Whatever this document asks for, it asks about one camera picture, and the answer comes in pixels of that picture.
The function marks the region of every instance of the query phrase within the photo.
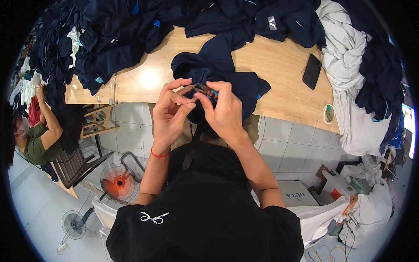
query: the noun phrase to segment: green t-shirt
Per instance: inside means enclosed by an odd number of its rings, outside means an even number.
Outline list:
[[[48,150],[44,149],[41,141],[41,135],[48,130],[43,125],[37,125],[28,130],[28,142],[26,142],[25,158],[35,165],[45,165],[47,162],[54,160],[61,152],[61,146],[56,141]]]

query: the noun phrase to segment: black apron strap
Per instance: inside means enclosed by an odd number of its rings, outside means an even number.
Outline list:
[[[194,159],[196,149],[199,146],[198,142],[199,142],[199,139],[201,137],[201,133],[202,133],[202,130],[199,127],[197,127],[197,129],[195,130],[195,133],[192,137],[192,141],[191,141],[192,149],[189,153],[187,153],[187,155],[185,156],[184,162],[182,164],[182,169],[183,170],[188,170],[189,167],[191,166],[192,160]]]

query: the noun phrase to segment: logo patch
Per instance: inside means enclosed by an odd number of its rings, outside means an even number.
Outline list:
[[[269,24],[269,30],[277,29],[277,23],[275,22],[275,17],[268,16],[268,24]]]

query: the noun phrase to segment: red cloth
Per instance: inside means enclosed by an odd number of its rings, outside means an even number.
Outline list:
[[[39,108],[38,98],[32,97],[31,106],[29,107],[29,125],[33,127],[41,120],[41,109]]]

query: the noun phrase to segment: white tile floor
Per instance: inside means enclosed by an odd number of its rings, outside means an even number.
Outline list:
[[[133,152],[147,165],[153,144],[151,115],[147,103],[123,103],[115,107],[112,120],[121,128],[99,135],[103,153],[114,152],[85,179],[100,188],[100,175],[110,163],[119,163],[126,151]],[[261,117],[259,140],[255,146],[268,163],[277,180],[301,180],[307,187],[318,182],[315,174],[324,164],[336,168],[340,161],[355,161],[357,156],[346,154],[339,147],[336,134],[289,121]],[[86,153],[96,152],[94,139],[81,142]],[[137,169],[133,161],[131,168]]]

